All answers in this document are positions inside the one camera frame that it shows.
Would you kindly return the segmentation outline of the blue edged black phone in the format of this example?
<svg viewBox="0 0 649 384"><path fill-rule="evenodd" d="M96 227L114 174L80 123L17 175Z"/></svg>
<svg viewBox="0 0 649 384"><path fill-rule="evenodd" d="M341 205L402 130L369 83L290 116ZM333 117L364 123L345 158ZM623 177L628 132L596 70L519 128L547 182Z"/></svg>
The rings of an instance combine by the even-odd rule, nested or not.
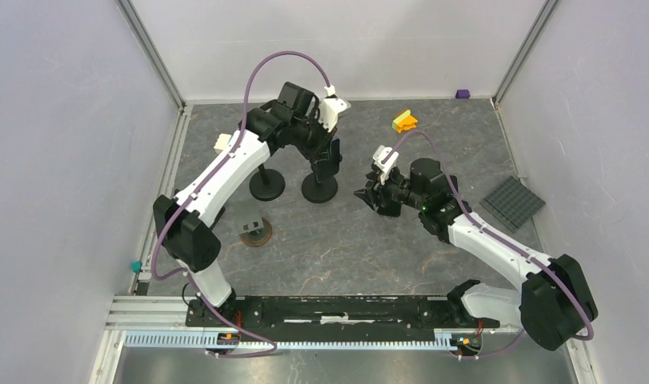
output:
<svg viewBox="0 0 649 384"><path fill-rule="evenodd" d="M343 156L340 153L340 139L332 138L328 147L315 156L310 162L311 169L318 182L333 178L340 170Z"/></svg>

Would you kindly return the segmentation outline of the black round base phone stand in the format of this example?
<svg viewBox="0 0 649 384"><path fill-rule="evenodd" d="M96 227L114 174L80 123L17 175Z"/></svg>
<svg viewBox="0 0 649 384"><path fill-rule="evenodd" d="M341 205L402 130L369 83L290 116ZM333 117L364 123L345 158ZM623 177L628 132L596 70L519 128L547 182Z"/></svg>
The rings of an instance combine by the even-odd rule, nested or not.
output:
<svg viewBox="0 0 649 384"><path fill-rule="evenodd" d="M311 173L302 181L303 197L312 203L330 201L338 192L339 186L335 175L339 172L339 163L317 161L310 164Z"/></svg>

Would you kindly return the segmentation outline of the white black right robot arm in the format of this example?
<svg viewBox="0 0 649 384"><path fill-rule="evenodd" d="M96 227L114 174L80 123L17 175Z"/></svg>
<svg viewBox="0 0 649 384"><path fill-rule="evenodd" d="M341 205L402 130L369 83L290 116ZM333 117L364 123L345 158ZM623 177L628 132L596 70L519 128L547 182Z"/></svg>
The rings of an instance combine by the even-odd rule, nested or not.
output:
<svg viewBox="0 0 649 384"><path fill-rule="evenodd" d="M495 320L525 331L546 350L594 337L599 310L579 262L538 252L486 224L460 199L457 178L438 161L419 158L407 175L374 162L354 195L381 216L396 218L403 207L417 210L428 233L474 255L511 284L502 289L471 279L454 288L447 317L456 326Z"/></svg>

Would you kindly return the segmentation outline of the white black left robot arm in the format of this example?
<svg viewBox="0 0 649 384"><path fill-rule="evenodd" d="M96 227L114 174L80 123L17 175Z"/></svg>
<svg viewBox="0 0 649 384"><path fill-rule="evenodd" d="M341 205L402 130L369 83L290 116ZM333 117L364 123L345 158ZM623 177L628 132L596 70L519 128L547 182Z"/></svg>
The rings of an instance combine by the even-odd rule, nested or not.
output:
<svg viewBox="0 0 649 384"><path fill-rule="evenodd" d="M338 192L335 175L342 161L336 125L350 107L332 87L327 87L325 98L318 98L286 82L277 99L247 113L227 147L189 186L172 198L161 195L155 200L158 246L190 274L206 298L205 314L215 325L226 326L236 315L229 299L234 291L217 261L221 242L213 233L221 209L247 177L252 177L255 198L277 198L283 192L283 176L271 169L253 172L286 146L296 147L310 163L303 197L313 203L330 201Z"/></svg>

